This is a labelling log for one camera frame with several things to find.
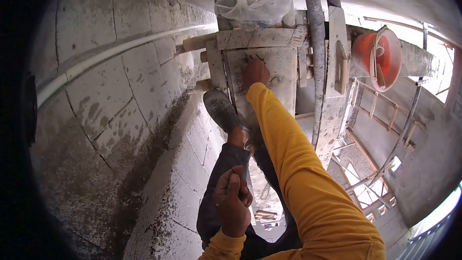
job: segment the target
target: concrete block wall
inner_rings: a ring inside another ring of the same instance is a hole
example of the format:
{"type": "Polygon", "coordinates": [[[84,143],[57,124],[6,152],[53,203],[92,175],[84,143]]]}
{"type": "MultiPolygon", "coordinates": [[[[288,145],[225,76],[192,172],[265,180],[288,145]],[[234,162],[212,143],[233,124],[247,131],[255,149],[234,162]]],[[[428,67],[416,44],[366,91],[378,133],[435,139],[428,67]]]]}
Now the concrete block wall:
{"type": "MultiPolygon", "coordinates": [[[[31,71],[40,90],[72,65],[122,42],[214,22],[213,14],[182,0],[51,0],[38,26],[31,71]]],[[[32,146],[38,186],[56,226],[81,259],[122,258],[146,201],[145,185],[156,163],[173,153],[174,124],[195,82],[209,77],[200,51],[174,57],[175,45],[215,30],[177,33],[114,56],[40,108],[32,146]]],[[[190,141],[181,145],[193,153],[177,155],[199,165],[178,166],[172,175],[171,183],[188,195],[178,192],[184,200],[202,196],[223,142],[214,138],[218,127],[207,117],[196,109],[192,126],[200,125],[204,136],[193,138],[198,129],[191,131],[190,141]]],[[[197,212],[197,203],[187,205],[197,212]]],[[[182,225],[182,237],[195,229],[192,218],[169,221],[182,225]]]]}
{"type": "MultiPolygon", "coordinates": [[[[414,116],[425,123],[426,129],[416,127],[411,137],[415,150],[406,150],[401,145],[397,150],[401,166],[395,172],[389,170],[384,175],[400,203],[401,212],[409,227],[438,207],[462,178],[462,113],[457,113],[458,104],[462,102],[462,92],[459,94],[462,69],[457,63],[455,61],[446,104],[422,89],[414,116]]],[[[409,110],[415,89],[416,86],[410,79],[398,78],[384,95],[409,110]]],[[[370,110],[372,101],[373,94],[364,91],[361,107],[370,110]]],[[[379,98],[374,115],[388,123],[392,114],[393,107],[379,98]]],[[[398,113],[393,127],[400,132],[405,120],[406,115],[398,113]]],[[[398,136],[387,132],[363,113],[358,113],[353,131],[378,166],[384,164],[398,139],[398,136]]]]}
{"type": "Polygon", "coordinates": [[[394,260],[406,247],[407,240],[412,238],[413,230],[407,227],[398,205],[393,206],[384,215],[380,215],[376,211],[382,205],[381,202],[377,202],[368,208],[365,214],[375,210],[376,220],[373,224],[385,242],[387,260],[394,260]]]}
{"type": "Polygon", "coordinates": [[[224,139],[201,97],[189,99],[144,188],[124,259],[196,259],[203,252],[197,212],[224,139]]]}

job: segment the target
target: plastic bag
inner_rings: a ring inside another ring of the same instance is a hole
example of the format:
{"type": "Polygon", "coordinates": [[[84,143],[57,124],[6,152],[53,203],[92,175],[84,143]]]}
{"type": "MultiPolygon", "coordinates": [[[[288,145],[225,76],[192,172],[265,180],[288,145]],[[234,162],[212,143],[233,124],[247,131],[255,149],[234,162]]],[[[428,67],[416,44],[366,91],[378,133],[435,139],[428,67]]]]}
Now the plastic bag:
{"type": "Polygon", "coordinates": [[[215,14],[246,30],[266,28],[281,22],[292,0],[217,0],[215,14]]]}

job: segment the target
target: wooden handle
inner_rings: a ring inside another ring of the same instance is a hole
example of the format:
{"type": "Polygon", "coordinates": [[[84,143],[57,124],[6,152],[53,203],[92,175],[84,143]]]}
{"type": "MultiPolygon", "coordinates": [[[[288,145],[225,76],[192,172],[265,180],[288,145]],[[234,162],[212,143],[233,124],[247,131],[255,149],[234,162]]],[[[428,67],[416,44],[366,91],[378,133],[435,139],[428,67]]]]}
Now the wooden handle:
{"type": "Polygon", "coordinates": [[[345,54],[345,49],[342,43],[337,41],[337,61],[338,61],[338,73],[340,74],[340,80],[338,81],[338,92],[341,95],[345,95],[347,89],[348,79],[350,78],[350,61],[345,54]]]}

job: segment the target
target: dark pants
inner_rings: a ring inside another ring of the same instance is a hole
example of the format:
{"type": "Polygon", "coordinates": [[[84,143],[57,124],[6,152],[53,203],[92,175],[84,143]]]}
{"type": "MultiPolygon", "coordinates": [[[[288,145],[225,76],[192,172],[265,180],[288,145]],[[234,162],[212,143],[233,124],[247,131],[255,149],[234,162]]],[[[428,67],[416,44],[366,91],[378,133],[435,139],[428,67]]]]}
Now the dark pants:
{"type": "MultiPolygon", "coordinates": [[[[199,215],[197,217],[197,231],[202,239],[202,247],[204,249],[209,245],[210,238],[215,236],[221,227],[220,220],[215,212],[215,205],[212,202],[212,194],[215,191],[218,179],[226,171],[237,165],[244,166],[243,177],[246,179],[247,170],[249,169],[250,156],[251,154],[248,151],[231,143],[225,143],[221,149],[220,156],[218,157],[212,174],[210,175],[207,190],[205,191],[204,198],[200,204],[199,215]]],[[[269,157],[266,147],[263,145],[257,149],[254,157],[258,167],[263,171],[269,185],[276,191],[279,199],[281,200],[284,215],[286,217],[286,231],[275,243],[269,243],[258,236],[252,225],[249,225],[245,232],[247,238],[241,252],[242,260],[260,259],[279,251],[298,249],[302,247],[302,241],[298,237],[297,224],[282,198],[278,177],[276,176],[276,171],[274,170],[273,163],[271,162],[271,158],[269,157]]]]}

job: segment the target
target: leg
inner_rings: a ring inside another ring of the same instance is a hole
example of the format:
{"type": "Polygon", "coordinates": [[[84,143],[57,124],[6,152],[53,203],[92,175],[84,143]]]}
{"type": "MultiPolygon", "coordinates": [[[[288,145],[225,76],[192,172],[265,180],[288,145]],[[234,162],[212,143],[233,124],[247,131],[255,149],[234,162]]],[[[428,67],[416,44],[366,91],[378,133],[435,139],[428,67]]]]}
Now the leg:
{"type": "Polygon", "coordinates": [[[273,253],[279,251],[285,251],[290,249],[299,249],[303,246],[300,237],[298,236],[297,224],[287,208],[286,202],[282,198],[281,188],[279,187],[278,176],[274,170],[273,162],[269,157],[268,150],[264,144],[256,148],[254,154],[255,161],[257,162],[258,168],[262,170],[271,188],[274,189],[278,194],[279,199],[284,209],[284,216],[286,218],[286,231],[280,236],[280,238],[274,243],[273,253]]]}
{"type": "MultiPolygon", "coordinates": [[[[226,171],[237,165],[244,167],[243,178],[245,179],[247,176],[251,153],[244,149],[244,143],[248,138],[249,134],[246,131],[239,127],[233,128],[228,136],[228,142],[223,145],[220,156],[210,175],[197,217],[197,231],[202,239],[202,247],[204,249],[209,245],[210,238],[221,227],[221,223],[215,214],[215,206],[212,202],[212,194],[215,191],[218,179],[226,171]]],[[[245,234],[247,239],[244,242],[241,259],[259,259],[271,254],[272,244],[259,237],[252,225],[249,225],[245,234]]]]}

